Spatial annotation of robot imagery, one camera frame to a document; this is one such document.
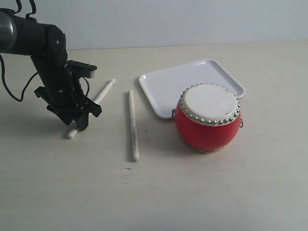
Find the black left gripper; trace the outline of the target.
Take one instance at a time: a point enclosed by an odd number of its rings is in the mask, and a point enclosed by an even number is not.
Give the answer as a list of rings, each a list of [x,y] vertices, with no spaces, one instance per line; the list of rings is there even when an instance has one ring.
[[[89,115],[98,117],[102,113],[102,108],[94,103],[84,94],[79,98],[72,98],[58,92],[54,97],[48,94],[45,87],[38,87],[35,95],[47,103],[47,110],[55,114],[66,125],[73,121],[80,131],[84,131],[89,125]]]

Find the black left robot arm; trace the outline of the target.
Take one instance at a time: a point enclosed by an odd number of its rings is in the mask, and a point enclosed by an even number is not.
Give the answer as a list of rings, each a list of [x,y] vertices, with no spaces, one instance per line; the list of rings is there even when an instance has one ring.
[[[97,66],[69,60],[65,34],[57,26],[22,18],[2,8],[0,52],[30,56],[43,83],[35,95],[66,125],[75,121],[80,130],[85,130],[89,115],[101,114],[101,107],[87,97],[79,82],[82,77],[93,78]]]

